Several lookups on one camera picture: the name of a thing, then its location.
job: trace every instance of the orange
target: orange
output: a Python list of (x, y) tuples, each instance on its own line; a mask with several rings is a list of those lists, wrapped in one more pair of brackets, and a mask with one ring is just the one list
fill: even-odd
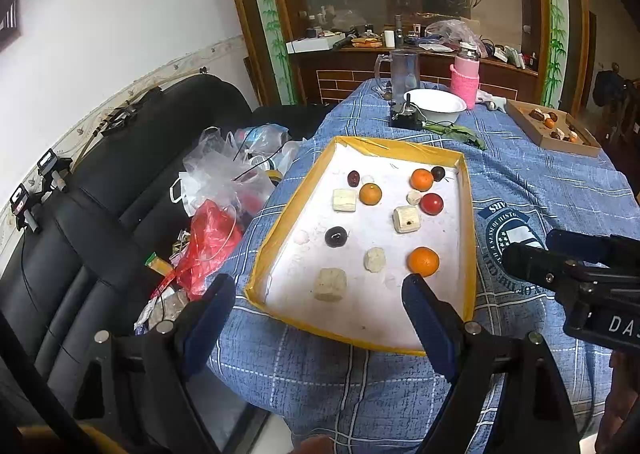
[(409, 183), (414, 189), (424, 192), (431, 189), (433, 185), (433, 174), (426, 169), (416, 169), (412, 173)]
[(440, 258), (433, 250), (427, 247), (416, 248), (406, 259), (406, 265), (414, 274), (429, 277), (438, 270)]
[(365, 183), (360, 187), (359, 198), (364, 205), (375, 205), (382, 199), (382, 189), (375, 183)]

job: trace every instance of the white cup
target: white cup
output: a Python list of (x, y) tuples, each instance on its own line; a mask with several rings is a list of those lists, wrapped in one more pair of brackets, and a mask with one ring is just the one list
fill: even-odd
[(396, 47), (396, 38), (393, 30), (385, 30), (385, 46), (387, 48)]

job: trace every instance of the white bowl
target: white bowl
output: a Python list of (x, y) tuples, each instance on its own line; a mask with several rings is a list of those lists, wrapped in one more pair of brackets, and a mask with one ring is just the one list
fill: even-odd
[(420, 108), (421, 113), (430, 122), (451, 122), (458, 120), (466, 110), (465, 102), (458, 96), (438, 89), (412, 89), (411, 102)]

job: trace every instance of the plaid tablecloth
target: plaid tablecloth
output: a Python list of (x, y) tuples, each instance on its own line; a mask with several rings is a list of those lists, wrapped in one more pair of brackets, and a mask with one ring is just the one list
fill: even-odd
[[(210, 368), (248, 402), (282, 415), (294, 441), (327, 434), (337, 453), (350, 454), (411, 452), (418, 446), (449, 389), (427, 358), (371, 352), (310, 335), (258, 311), (242, 293), (262, 240), (333, 136), (417, 142), (461, 151), (468, 163), (478, 255), (475, 320), (500, 335), (540, 331), (562, 373), (578, 428), (594, 402), (594, 430), (609, 392), (610, 352), (562, 333), (564, 312), (552, 294), (508, 277), (500, 258), (511, 241), (544, 244), (553, 228), (640, 238), (640, 209), (625, 177), (602, 152), (588, 158), (540, 149), (508, 115), (482, 106), (462, 113), (458, 124), (476, 131), (486, 151), (389, 127), (388, 106), (371, 86), (363, 83), (329, 113), (223, 266), (238, 290)], [(496, 378), (471, 451), (486, 442), (499, 396)]]

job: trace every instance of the glass mug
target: glass mug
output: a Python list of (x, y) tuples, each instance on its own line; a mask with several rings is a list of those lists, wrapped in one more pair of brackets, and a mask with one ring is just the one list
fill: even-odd
[(404, 94), (412, 89), (422, 87), (420, 82), (420, 60), (416, 52), (410, 50), (393, 50), (388, 56), (379, 54), (373, 68), (376, 83), (381, 91), (385, 85), (380, 78), (380, 63), (386, 61), (391, 67), (391, 102), (392, 109), (399, 111), (404, 104)]

